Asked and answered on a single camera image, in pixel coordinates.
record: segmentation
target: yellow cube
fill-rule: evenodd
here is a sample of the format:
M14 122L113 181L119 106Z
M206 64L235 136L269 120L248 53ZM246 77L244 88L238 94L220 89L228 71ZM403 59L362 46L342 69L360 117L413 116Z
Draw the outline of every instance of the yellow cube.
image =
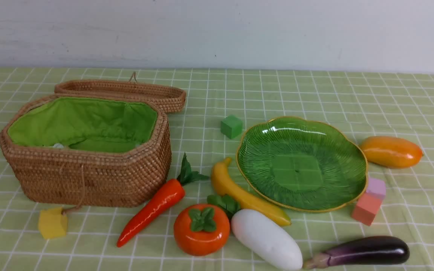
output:
M42 210L38 221L38 230L45 239L65 236L68 228L68 217L62 215L63 208Z

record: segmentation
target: eggplant stem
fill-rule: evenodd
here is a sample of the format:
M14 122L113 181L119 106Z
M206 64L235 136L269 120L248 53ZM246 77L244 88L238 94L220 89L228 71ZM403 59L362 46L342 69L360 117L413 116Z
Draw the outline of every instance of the eggplant stem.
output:
M303 264L304 269L313 269L313 268L327 268L329 267L329 260L331 259L331 255L327 253L319 253L312 257L312 259L307 260Z

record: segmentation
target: carrot leaves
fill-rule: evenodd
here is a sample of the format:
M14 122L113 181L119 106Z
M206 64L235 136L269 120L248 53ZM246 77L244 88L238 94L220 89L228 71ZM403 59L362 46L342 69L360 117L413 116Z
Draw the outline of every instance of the carrot leaves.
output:
M200 180L208 180L209 177L207 175L202 175L198 171L192 171L192 167L190 163L187 161L186 153L184 153L184 157L182 158L182 166L180 168L180 174L177 177L177 180L180 182L182 186Z

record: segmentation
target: purple block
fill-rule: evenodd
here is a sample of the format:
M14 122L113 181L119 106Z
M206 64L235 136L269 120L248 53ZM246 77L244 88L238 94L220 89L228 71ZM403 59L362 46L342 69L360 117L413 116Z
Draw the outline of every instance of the purple block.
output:
M383 180L369 177L366 193L383 200L386 196L386 184Z

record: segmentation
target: green leaf-shaped plate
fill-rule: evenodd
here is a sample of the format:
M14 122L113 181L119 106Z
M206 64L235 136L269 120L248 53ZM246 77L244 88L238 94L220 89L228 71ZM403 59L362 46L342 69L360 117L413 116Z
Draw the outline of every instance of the green leaf-shaped plate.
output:
M367 187L367 160L360 148L330 125L297 117L248 129L236 162L262 197L298 211L341 208Z

